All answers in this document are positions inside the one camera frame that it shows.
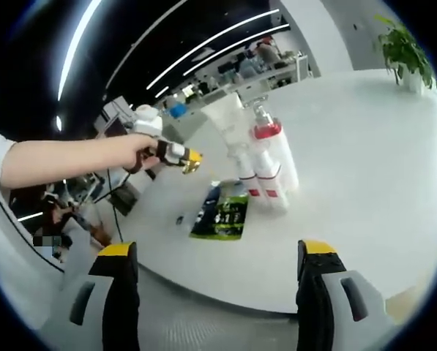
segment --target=potted plant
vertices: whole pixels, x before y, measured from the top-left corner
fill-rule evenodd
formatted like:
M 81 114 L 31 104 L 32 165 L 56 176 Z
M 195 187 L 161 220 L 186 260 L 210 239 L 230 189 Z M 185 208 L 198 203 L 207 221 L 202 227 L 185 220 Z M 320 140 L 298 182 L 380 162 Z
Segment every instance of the potted plant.
M 376 18 L 384 22 L 389 32 L 378 36 L 382 47 L 384 63 L 389 71 L 393 71 L 395 82 L 403 81 L 403 85 L 414 93 L 421 94 L 423 87 L 431 89 L 434 79 L 433 68 L 430 66 L 423 49 L 418 45 L 414 36 L 402 23 L 377 15 Z

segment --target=white container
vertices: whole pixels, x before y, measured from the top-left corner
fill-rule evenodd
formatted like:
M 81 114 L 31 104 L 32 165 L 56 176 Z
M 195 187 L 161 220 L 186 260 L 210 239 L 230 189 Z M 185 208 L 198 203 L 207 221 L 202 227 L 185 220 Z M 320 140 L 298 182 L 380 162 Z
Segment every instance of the white container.
M 218 129 L 227 147 L 250 142 L 248 118 L 237 93 L 203 107 L 202 112 Z
M 407 66 L 403 64 L 403 76 L 402 76 L 403 85 L 406 89 L 412 93 L 423 95 L 423 91 L 425 90 L 425 84 L 423 83 L 422 76 L 419 73 L 419 70 L 415 70 L 414 73 L 411 73 Z
M 236 162 L 239 180 L 246 187 L 250 201 L 261 208 L 270 207 L 270 202 L 267 200 L 267 197 L 259 184 L 253 163 L 246 149 L 236 148 L 230 152 L 229 157 L 233 158 Z
M 270 157 L 282 165 L 281 178 L 283 188 L 292 192 L 298 189 L 299 180 L 293 154 L 281 122 L 265 111 L 262 99 L 251 102 L 255 115 L 255 125 L 251 129 L 253 142 L 258 147 L 269 150 Z
M 163 133 L 163 120 L 159 110 L 150 105 L 141 105 L 135 110 L 136 120 L 132 130 L 136 133 L 160 137 Z
M 256 150 L 254 169 L 271 207 L 286 212 L 290 203 L 282 184 L 282 165 L 273 160 L 267 150 Z

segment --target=green leaves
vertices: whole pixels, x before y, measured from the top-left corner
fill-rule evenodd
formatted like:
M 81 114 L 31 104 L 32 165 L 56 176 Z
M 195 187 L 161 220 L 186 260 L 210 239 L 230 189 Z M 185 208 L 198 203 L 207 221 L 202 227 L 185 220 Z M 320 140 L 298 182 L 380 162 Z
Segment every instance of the green leaves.
M 405 64 L 412 74 L 418 70 L 425 86 L 432 88 L 433 68 L 413 35 L 402 23 L 397 26 L 393 21 L 380 15 L 376 15 L 375 18 L 389 26 L 389 32 L 379 35 L 378 41 L 382 47 L 386 68 L 394 70 L 395 82 L 398 84 L 399 78 L 403 78 L 405 72 L 402 64 Z
M 379 20 L 379 21 L 385 23 L 385 24 L 388 25 L 388 26 L 391 26 L 392 28 L 395 28 L 395 23 L 392 22 L 392 21 L 391 21 L 390 19 L 388 19 L 388 18 L 382 17 L 381 15 L 378 15 L 378 14 L 376 14 L 376 15 L 374 16 L 374 18 L 375 18 L 376 20 Z

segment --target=floor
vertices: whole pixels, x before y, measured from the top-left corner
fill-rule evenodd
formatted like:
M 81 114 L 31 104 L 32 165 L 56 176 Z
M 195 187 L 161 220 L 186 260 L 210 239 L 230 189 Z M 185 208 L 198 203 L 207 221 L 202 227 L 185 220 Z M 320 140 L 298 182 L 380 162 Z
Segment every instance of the floor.
M 386 300 L 386 311 L 396 324 L 408 322 L 408 319 L 418 311 L 430 284 L 430 277 L 425 276 L 416 286 Z
M 138 338 L 142 351 L 290 351 L 294 315 L 260 312 L 212 300 L 140 267 Z

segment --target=ceiling light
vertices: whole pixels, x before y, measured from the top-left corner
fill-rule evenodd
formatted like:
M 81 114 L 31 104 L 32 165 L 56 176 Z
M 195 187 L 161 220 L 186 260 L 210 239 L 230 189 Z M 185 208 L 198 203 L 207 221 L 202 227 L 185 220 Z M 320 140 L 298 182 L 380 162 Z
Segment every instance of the ceiling light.
M 73 34 L 73 38 L 72 41 L 70 42 L 69 50 L 67 51 L 67 55 L 65 56 L 64 66 L 62 67 L 62 74 L 59 83 L 59 97 L 57 98 L 58 101 L 60 101 L 60 98 L 62 96 L 64 85 L 65 82 L 67 81 L 67 77 L 70 71 L 70 66 L 72 66 L 73 56 L 75 55 L 75 51 L 77 50 L 78 43 L 80 42 L 81 36 L 83 35 L 86 26 L 88 25 L 89 20 L 91 19 L 92 15 L 94 14 L 94 11 L 96 10 L 100 2 L 101 0 L 91 0 L 91 3 L 86 8 L 85 13 L 80 19 L 80 23 L 78 24 L 77 29 Z
M 22 222 L 22 221 L 26 221 L 27 219 L 31 219 L 31 218 L 38 217 L 38 216 L 42 216 L 42 212 L 39 212 L 37 214 L 30 214 L 29 216 L 18 218 L 18 221 Z
M 160 97 L 161 95 L 163 95 L 163 93 L 164 93 L 165 91 L 167 91 L 168 89 L 169 89 L 169 86 L 165 86 L 165 87 L 162 89 L 162 91 L 160 91 L 158 94 L 156 94 L 156 95 L 154 96 L 154 98 L 157 99 L 158 97 Z
M 205 63 L 207 63 L 208 61 L 210 61 L 210 60 L 214 59 L 215 57 L 221 55 L 221 54 L 224 53 L 225 51 L 230 50 L 231 48 L 234 48 L 235 46 L 238 46 L 238 45 L 244 44 L 244 43 L 245 43 L 246 41 L 248 41 L 248 40 L 251 40 L 251 39 L 254 39 L 254 38 L 260 37 L 261 35 L 266 34 L 266 33 L 269 33 L 269 32 L 271 32 L 271 31 L 277 31 L 277 30 L 279 30 L 279 29 L 287 28 L 287 27 L 289 27 L 289 26 L 290 26 L 289 24 L 283 24 L 283 25 L 281 25 L 281 26 L 274 27 L 274 28 L 271 28 L 271 29 L 267 29 L 266 31 L 262 31 L 262 32 L 260 32 L 260 33 L 257 33 L 257 34 L 254 34 L 254 35 L 251 35 L 250 37 L 247 37 L 246 39 L 239 40 L 238 42 L 235 42 L 234 44 L 232 44 L 232 45 L 230 45 L 230 46 L 224 48 L 223 50 L 220 50 L 220 51 L 218 51 L 217 53 L 214 53 L 213 55 L 207 57 L 206 59 L 204 59 L 202 62 L 199 62 L 198 64 L 196 64 L 196 65 L 195 65 L 194 67 L 192 67 L 191 69 L 188 69 L 188 70 L 187 70 L 186 72 L 184 72 L 182 75 L 183 75 L 183 76 L 188 75 L 188 74 L 191 73 L 193 70 L 199 68 L 200 66 L 203 66 Z
M 204 42 L 202 42 L 201 44 L 197 45 L 195 48 L 193 48 L 191 51 L 189 51 L 188 53 L 185 53 L 183 56 L 181 56 L 177 61 L 175 61 L 174 63 L 172 63 L 172 65 L 170 65 L 167 69 L 165 69 L 162 73 L 160 73 L 160 75 L 158 75 L 147 87 L 146 90 L 149 90 L 154 84 L 156 84 L 156 82 L 158 80 L 160 80 L 161 78 L 163 78 L 169 71 L 171 71 L 175 66 L 177 66 L 178 64 L 180 64 L 181 62 L 183 62 L 187 57 L 189 57 L 190 55 L 192 55 L 194 52 L 196 52 L 197 50 L 203 48 L 205 45 L 207 45 L 208 43 L 212 42 L 213 40 L 217 39 L 218 37 L 221 37 L 222 35 L 228 33 L 229 31 L 232 31 L 233 29 L 236 29 L 240 26 L 243 26 L 246 23 L 252 22 L 253 20 L 257 20 L 259 18 L 262 18 L 264 16 L 268 16 L 268 15 L 272 15 L 276 12 L 279 12 L 279 9 L 276 10 L 272 10 L 272 11 L 267 11 L 265 13 L 261 13 L 260 15 L 248 18 L 247 20 L 243 20 L 242 22 L 236 23 L 235 25 L 225 29 L 224 31 L 221 31 L 220 33 L 215 34 L 213 37 L 208 38 L 207 40 L 205 40 Z
M 187 2 L 187 0 L 181 0 L 179 2 L 177 2 L 174 6 L 172 6 L 172 8 L 170 8 L 168 11 L 166 11 L 165 13 L 163 13 L 155 22 L 153 22 L 153 24 L 148 27 L 148 29 L 142 34 L 140 35 L 140 38 L 138 38 L 138 40 L 135 42 L 135 44 L 130 48 L 130 50 L 125 54 L 124 58 L 121 60 L 121 62 L 119 63 L 119 65 L 116 67 L 116 69 L 114 70 L 113 74 L 111 75 L 111 77 L 109 78 L 108 84 L 106 84 L 106 89 L 109 88 L 109 86 L 111 85 L 111 83 L 113 82 L 114 78 L 116 77 L 117 73 L 119 73 L 119 70 L 122 68 L 122 66 L 124 66 L 125 61 L 128 60 L 128 58 L 130 57 L 130 55 L 132 55 L 132 53 L 134 52 L 134 50 L 137 48 L 137 46 L 143 42 L 143 40 L 155 29 L 159 26 L 159 24 L 161 22 L 163 22 L 171 13 L 173 13 L 174 11 L 176 11 L 178 8 L 180 8 L 180 6 L 182 6 L 183 4 L 185 4 Z
M 215 52 L 215 50 L 213 50 L 212 48 L 204 48 L 202 50 L 201 53 L 199 53 L 196 57 L 194 57 L 191 61 L 192 62 L 197 62 L 200 60 L 203 60 L 204 58 L 206 58 L 208 55 L 212 55 Z
M 58 116 L 56 117 L 56 126 L 57 126 L 57 129 L 61 132 L 62 131 L 62 120 Z

